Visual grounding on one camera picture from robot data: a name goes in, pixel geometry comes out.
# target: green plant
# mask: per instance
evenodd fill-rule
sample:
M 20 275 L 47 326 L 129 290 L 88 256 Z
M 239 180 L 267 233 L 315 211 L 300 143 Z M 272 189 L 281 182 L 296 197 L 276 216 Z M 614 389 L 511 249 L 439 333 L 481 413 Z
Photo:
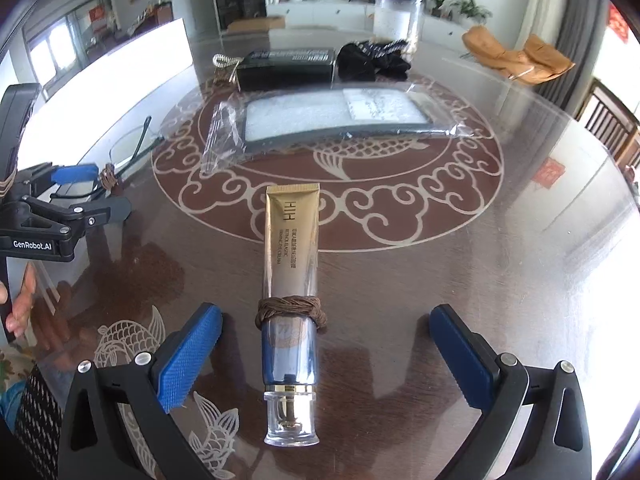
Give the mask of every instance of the green plant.
M 434 9 L 439 9 L 444 5 L 445 0 L 432 0 L 435 3 Z
M 486 20 L 494 15 L 486 7 L 476 4 L 475 0 L 453 0 L 450 6 L 457 8 L 461 16 L 466 16 L 476 23 L 486 23 Z

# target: black scrunchie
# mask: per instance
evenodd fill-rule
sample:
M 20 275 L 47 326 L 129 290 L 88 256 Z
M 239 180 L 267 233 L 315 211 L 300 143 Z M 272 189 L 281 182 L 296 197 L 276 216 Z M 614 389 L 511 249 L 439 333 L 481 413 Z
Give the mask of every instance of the black scrunchie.
M 401 57 L 406 46 L 405 40 L 348 43 L 337 57 L 338 75 L 343 81 L 375 81 L 376 74 L 406 81 L 406 71 L 411 68 L 411 64 Z

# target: clear plastic bag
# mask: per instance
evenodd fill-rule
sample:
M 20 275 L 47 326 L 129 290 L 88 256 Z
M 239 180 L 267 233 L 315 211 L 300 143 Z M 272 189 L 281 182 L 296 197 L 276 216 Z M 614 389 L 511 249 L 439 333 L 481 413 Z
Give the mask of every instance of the clear plastic bag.
M 469 137 L 472 131 L 419 84 L 235 92 L 216 105 L 200 173 L 292 144 L 397 135 Z

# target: black and white knit fabric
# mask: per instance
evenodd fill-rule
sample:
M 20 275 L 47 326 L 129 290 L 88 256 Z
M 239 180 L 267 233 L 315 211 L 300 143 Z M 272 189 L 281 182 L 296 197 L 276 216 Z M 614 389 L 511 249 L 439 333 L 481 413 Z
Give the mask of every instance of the black and white knit fabric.
M 15 436 L 31 457 L 31 465 L 44 480 L 58 478 L 58 443 L 62 410 L 36 366 L 22 394 L 15 419 Z

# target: white fish design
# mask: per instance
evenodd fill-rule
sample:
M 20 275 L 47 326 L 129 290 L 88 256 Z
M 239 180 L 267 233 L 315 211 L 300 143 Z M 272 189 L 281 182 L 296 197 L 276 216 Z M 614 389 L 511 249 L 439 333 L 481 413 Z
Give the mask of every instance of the white fish design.
M 140 352 L 155 352 L 166 338 L 162 316 L 155 306 L 152 306 L 151 322 L 148 327 L 123 319 L 109 327 L 102 325 L 98 333 L 102 336 L 94 357 L 98 367 L 126 364 Z M 192 431 L 189 436 L 191 448 L 215 478 L 228 480 L 235 477 L 233 473 L 222 468 L 234 450 L 234 437 L 239 427 L 238 409 L 220 413 L 213 402 L 197 392 L 193 393 L 193 400 L 202 415 L 207 435 L 204 442 L 201 442 Z M 130 406 L 119 404 L 118 407 L 142 466 L 149 476 L 156 478 L 156 460 L 142 436 Z

